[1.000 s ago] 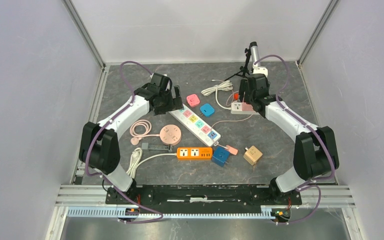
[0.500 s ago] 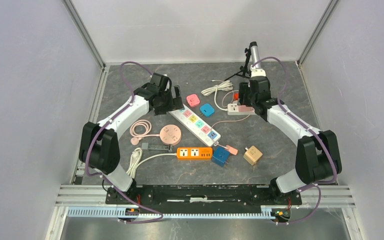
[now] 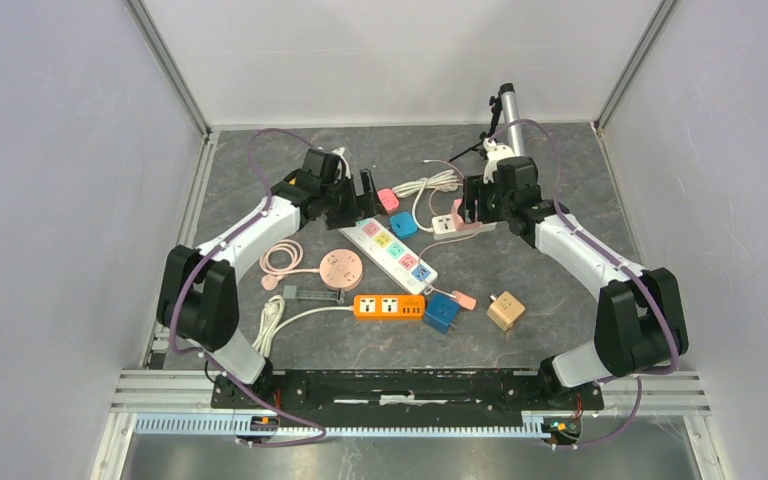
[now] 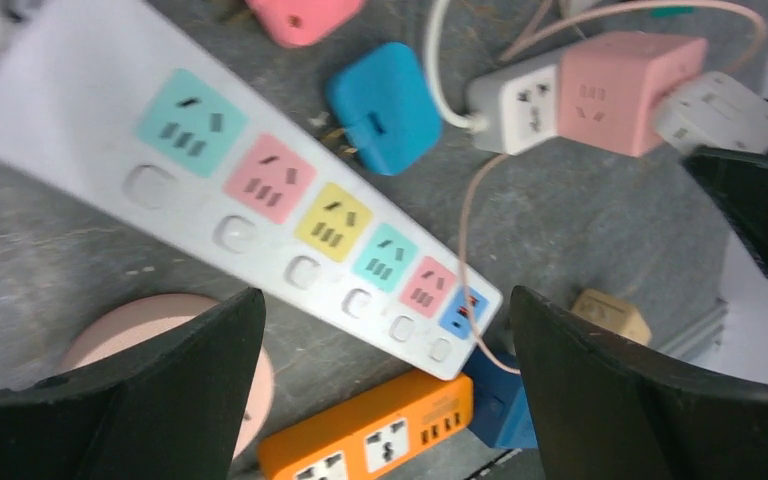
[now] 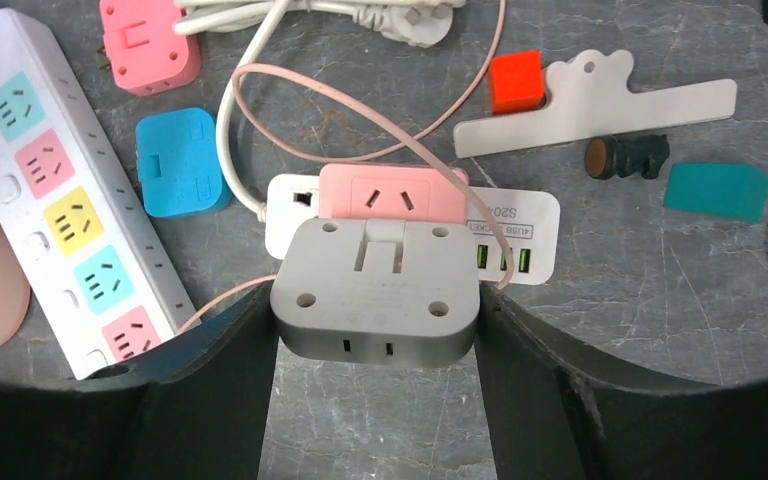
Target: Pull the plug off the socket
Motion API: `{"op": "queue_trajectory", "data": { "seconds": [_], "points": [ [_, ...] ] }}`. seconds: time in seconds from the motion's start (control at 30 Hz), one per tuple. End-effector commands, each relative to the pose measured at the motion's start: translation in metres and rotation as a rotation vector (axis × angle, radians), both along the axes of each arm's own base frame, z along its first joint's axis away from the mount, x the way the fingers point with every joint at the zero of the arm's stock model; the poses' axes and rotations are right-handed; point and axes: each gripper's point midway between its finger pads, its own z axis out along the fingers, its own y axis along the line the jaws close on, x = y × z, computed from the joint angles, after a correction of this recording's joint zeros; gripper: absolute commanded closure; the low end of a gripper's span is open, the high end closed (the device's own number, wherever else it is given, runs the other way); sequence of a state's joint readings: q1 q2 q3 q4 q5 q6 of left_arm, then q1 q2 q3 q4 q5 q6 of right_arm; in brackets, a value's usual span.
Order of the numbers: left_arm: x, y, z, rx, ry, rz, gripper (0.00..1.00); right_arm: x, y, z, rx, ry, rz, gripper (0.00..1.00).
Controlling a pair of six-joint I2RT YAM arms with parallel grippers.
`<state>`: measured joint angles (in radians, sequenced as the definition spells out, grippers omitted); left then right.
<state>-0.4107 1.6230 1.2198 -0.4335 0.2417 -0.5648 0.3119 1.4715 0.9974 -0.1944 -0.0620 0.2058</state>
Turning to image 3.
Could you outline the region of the pink white cube adapter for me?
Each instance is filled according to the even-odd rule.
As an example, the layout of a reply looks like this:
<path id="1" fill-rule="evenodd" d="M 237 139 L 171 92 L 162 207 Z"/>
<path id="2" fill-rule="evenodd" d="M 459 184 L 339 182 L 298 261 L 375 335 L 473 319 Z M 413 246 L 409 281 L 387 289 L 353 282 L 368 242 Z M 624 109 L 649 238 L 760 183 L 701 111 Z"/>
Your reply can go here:
<path id="1" fill-rule="evenodd" d="M 460 213 L 460 207 L 462 205 L 461 199 L 453 201 L 450 215 L 452 217 L 453 228 L 456 232 L 474 231 L 483 227 L 481 222 L 467 222 Z"/>

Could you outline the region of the pink plug adapter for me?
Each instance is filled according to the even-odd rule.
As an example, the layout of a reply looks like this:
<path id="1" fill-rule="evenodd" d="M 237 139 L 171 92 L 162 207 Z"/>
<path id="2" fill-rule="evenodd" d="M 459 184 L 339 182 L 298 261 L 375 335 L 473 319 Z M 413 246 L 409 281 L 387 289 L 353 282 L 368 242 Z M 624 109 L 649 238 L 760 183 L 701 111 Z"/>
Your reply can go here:
<path id="1" fill-rule="evenodd" d="M 392 189 L 380 189 L 377 191 L 377 195 L 387 215 L 391 215 L 399 209 L 400 200 Z"/>

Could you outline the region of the small white power strip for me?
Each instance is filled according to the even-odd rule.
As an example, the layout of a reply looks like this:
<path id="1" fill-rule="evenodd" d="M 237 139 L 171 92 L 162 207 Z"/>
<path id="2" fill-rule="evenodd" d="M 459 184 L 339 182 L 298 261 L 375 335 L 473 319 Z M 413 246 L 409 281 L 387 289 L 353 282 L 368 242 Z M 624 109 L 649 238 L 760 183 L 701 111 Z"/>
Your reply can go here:
<path id="1" fill-rule="evenodd" d="M 496 223 L 465 223 L 457 214 L 435 216 L 432 219 L 432 236 L 435 240 L 453 240 L 476 233 L 493 231 Z"/>

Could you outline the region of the long white power strip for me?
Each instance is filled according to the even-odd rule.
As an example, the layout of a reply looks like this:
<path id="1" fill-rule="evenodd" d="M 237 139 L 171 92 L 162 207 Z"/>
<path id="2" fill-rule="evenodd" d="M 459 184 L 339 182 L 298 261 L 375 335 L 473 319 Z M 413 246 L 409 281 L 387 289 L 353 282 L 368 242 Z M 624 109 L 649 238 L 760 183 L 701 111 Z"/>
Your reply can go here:
<path id="1" fill-rule="evenodd" d="M 338 230 L 408 294 L 430 294 L 438 272 L 378 220 Z"/>

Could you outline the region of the light blue cube adapter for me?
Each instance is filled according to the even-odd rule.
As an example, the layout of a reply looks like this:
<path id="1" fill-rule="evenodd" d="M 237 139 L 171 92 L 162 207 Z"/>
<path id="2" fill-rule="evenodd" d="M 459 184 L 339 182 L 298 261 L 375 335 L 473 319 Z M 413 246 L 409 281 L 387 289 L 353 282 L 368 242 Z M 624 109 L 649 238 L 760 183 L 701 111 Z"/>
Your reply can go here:
<path id="1" fill-rule="evenodd" d="M 389 217 L 389 225 L 390 230 L 400 240 L 410 238 L 419 231 L 414 216 L 407 211 L 391 215 Z"/>

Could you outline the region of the pink round power socket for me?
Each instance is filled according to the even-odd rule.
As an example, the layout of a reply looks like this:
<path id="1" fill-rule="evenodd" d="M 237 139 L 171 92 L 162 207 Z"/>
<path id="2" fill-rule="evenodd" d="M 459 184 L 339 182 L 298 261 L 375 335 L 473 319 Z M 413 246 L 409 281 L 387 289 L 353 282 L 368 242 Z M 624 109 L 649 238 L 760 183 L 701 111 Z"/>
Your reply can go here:
<path id="1" fill-rule="evenodd" d="M 336 249 L 326 254 L 320 262 L 318 273 L 323 283 L 332 290 L 350 291 L 363 278 L 363 264 L 352 250 Z"/>

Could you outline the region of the salmon small cube adapter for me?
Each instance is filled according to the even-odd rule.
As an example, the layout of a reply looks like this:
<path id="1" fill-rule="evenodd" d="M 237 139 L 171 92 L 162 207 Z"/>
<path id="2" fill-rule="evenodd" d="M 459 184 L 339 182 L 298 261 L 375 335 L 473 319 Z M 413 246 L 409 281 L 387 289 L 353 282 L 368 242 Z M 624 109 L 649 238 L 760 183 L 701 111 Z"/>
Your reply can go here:
<path id="1" fill-rule="evenodd" d="M 472 311 L 477 305 L 477 300 L 470 295 L 463 292 L 454 290 L 452 292 L 452 299 L 463 309 Z"/>

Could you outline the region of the blue cube socket adapter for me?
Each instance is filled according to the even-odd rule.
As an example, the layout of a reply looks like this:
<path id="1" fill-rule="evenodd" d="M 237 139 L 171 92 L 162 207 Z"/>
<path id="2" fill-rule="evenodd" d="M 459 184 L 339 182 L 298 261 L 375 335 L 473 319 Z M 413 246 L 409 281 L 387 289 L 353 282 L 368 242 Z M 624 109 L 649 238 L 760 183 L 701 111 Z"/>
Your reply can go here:
<path id="1" fill-rule="evenodd" d="M 435 292 L 428 297 L 422 321 L 441 334 L 447 334 L 454 323 L 460 306 L 449 296 Z"/>

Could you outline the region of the beige dragon cube adapter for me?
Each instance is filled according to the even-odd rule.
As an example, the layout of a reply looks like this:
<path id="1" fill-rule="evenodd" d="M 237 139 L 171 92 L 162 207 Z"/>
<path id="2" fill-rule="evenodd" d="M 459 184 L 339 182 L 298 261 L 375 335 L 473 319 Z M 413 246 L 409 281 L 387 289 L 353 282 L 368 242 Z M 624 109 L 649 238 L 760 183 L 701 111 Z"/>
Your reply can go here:
<path id="1" fill-rule="evenodd" d="M 487 316 L 502 331 L 509 331 L 525 313 L 525 306 L 508 291 L 491 294 L 489 299 Z"/>

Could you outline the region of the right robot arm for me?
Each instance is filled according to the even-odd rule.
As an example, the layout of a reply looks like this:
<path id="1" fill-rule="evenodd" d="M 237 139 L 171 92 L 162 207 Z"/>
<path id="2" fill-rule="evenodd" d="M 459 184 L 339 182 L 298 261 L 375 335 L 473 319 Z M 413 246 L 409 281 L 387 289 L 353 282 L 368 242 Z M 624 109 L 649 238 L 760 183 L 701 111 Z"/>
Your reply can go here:
<path id="1" fill-rule="evenodd" d="M 566 406 L 590 382 L 677 369 L 689 339 L 676 276 L 624 258 L 558 200 L 544 198 L 531 158 L 499 160 L 488 175 L 466 177 L 459 212 L 469 223 L 506 223 L 597 302 L 592 339 L 542 362 L 537 392 L 545 405 Z"/>

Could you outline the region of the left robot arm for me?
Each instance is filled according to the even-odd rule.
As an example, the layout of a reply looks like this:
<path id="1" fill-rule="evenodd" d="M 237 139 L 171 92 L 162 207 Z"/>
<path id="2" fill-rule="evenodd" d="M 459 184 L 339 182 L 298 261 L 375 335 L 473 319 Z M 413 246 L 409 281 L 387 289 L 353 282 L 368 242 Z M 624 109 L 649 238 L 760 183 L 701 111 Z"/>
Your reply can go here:
<path id="1" fill-rule="evenodd" d="M 260 203 L 225 232 L 197 247 L 167 255 L 156 321 L 237 380 L 235 392 L 250 407 L 266 405 L 274 381 L 267 364 L 239 329 L 237 287 L 250 267 L 279 241 L 324 218 L 327 229 L 353 227 L 385 214 L 372 174 L 350 173 L 337 151 L 309 149 L 299 168 L 270 187 Z"/>

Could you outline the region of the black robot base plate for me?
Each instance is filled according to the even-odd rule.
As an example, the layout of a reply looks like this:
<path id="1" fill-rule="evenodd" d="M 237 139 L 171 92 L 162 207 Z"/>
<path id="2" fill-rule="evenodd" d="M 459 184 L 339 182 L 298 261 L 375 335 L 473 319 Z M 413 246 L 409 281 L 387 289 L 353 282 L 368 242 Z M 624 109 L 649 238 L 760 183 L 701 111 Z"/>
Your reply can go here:
<path id="1" fill-rule="evenodd" d="M 276 370 L 252 388 L 285 412 L 280 423 L 327 429 L 508 427 L 524 412 L 600 411 L 593 383 L 556 387 L 535 370 L 510 368 Z"/>

